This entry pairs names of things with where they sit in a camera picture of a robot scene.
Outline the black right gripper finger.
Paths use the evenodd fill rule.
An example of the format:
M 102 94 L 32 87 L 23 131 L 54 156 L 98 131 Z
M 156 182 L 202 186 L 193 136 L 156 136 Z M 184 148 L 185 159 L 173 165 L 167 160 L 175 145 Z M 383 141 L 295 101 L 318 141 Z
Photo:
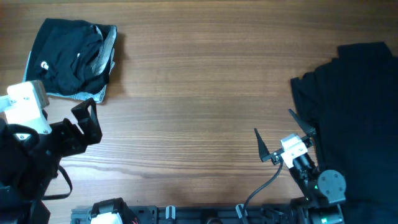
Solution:
M 306 136 L 312 138 L 317 134 L 316 129 L 313 126 L 306 123 L 305 121 L 301 120 L 299 116 L 292 109 L 289 109 L 289 113 L 296 121 L 296 123 L 300 126 L 300 128 L 302 129 L 302 131 L 305 133 Z
M 262 162 L 265 162 L 269 159 L 270 152 L 266 147 L 265 142 L 262 140 L 261 135 L 259 134 L 257 128 L 254 129 L 254 132 L 257 139 L 259 158 Z

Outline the dark teal t-shirt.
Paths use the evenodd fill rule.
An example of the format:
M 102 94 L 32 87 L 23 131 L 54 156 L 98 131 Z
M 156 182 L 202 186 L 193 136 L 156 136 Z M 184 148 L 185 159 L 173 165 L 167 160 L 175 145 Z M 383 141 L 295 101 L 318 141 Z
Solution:
M 34 41 L 25 79 L 40 80 L 51 93 L 95 94 L 108 82 L 106 75 L 96 75 L 91 65 L 103 42 L 94 26 L 43 27 Z

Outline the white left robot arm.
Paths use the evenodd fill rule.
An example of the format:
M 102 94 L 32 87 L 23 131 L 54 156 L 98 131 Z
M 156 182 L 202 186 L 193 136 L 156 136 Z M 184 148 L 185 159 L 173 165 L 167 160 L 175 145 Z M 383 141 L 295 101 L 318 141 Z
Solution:
M 21 124 L 1 120 L 1 223 L 47 223 L 46 200 L 68 194 L 46 195 L 52 179 L 62 174 L 72 182 L 61 159 L 86 151 L 101 141 L 96 103 L 86 100 L 72 108 L 77 124 L 69 119 L 51 125 L 50 134 L 39 134 Z M 72 223 L 265 223 L 265 207 L 155 207 L 129 206 L 122 198 L 95 203 L 72 212 Z

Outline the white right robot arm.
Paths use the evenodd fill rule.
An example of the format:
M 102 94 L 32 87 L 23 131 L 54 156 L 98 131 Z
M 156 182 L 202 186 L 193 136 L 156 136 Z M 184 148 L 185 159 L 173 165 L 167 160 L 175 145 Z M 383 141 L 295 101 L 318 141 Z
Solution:
M 259 157 L 274 165 L 285 164 L 303 193 L 302 198 L 290 201 L 285 218 L 291 223 L 344 223 L 341 204 L 345 203 L 345 177 L 333 169 L 321 170 L 308 154 L 315 145 L 316 129 L 289 110 L 305 136 L 294 133 L 280 140 L 281 148 L 269 152 L 258 131 L 255 131 Z

